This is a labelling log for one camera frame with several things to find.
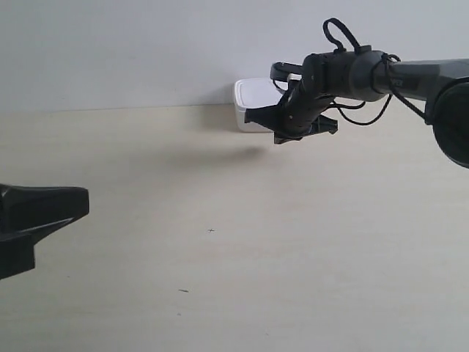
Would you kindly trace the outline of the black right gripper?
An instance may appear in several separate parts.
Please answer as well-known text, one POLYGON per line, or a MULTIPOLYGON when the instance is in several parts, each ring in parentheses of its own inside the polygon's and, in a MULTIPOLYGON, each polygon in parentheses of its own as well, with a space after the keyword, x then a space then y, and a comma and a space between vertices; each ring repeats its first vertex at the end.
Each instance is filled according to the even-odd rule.
POLYGON ((256 123, 274 132, 274 144, 299 142, 321 133, 335 134, 338 121, 324 116, 335 97, 307 93, 298 80, 288 83, 278 105, 245 110, 244 122, 256 123))

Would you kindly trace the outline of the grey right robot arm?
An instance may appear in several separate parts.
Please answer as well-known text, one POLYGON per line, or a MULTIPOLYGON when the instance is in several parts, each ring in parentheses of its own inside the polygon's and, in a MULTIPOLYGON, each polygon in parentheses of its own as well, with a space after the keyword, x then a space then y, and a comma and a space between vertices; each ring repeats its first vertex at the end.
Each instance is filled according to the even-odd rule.
POLYGON ((337 98, 371 103, 395 97, 432 131, 438 147, 455 164, 468 167, 468 60, 402 62, 370 47, 310 54, 290 65, 298 78, 280 100, 247 108, 244 120, 272 131, 275 144, 334 134, 338 123, 323 113, 340 109, 337 98))

